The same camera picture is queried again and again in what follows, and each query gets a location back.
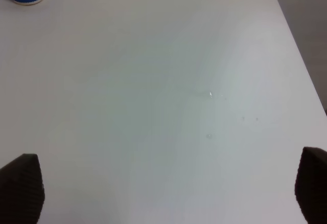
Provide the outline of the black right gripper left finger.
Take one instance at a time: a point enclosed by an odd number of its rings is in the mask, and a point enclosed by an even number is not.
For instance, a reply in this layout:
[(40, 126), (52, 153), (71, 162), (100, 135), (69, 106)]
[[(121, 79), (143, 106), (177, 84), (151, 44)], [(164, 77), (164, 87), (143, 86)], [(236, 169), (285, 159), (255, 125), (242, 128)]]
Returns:
[(1, 168), (1, 223), (38, 223), (44, 201), (36, 154), (22, 154)]

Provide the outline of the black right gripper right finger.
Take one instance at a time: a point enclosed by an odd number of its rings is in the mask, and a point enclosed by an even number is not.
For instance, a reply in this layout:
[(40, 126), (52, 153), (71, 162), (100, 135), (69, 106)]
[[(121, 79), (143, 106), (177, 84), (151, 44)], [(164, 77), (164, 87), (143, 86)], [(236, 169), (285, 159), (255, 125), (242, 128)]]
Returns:
[(326, 151), (303, 148), (294, 192), (307, 223), (326, 223)]

